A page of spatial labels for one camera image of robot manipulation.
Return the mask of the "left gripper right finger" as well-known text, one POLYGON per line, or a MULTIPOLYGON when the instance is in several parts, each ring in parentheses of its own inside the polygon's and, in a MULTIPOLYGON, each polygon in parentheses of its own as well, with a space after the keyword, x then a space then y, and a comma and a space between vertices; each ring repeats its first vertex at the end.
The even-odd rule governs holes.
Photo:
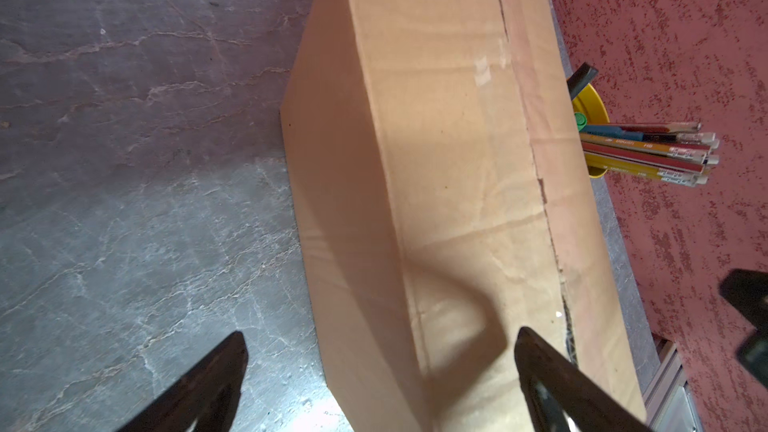
POLYGON ((536 431, 647 431, 529 327, 514 347, 520 386, 536 431))

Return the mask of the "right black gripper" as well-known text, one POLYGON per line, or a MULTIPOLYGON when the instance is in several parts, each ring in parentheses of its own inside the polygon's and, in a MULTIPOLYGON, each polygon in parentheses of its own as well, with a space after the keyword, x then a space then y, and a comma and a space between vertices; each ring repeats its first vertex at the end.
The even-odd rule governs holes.
POLYGON ((754 327, 737 349, 736 358, 767 388, 767 273, 732 269, 721 282, 719 292, 754 327))

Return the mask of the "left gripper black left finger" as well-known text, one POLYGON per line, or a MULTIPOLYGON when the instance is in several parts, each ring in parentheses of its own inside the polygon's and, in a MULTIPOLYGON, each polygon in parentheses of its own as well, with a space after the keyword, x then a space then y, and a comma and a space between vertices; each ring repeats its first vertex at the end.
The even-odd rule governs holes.
POLYGON ((119 431, 228 431, 248 365, 242 332, 229 334, 119 431))

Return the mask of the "brown cardboard express box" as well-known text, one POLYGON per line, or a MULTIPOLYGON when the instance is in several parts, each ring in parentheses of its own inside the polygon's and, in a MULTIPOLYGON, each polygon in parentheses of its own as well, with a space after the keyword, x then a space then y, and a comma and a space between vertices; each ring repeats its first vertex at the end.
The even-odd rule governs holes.
POLYGON ((281 121, 354 430, 530 430, 525 326, 645 418, 549 0, 314 0, 281 121))

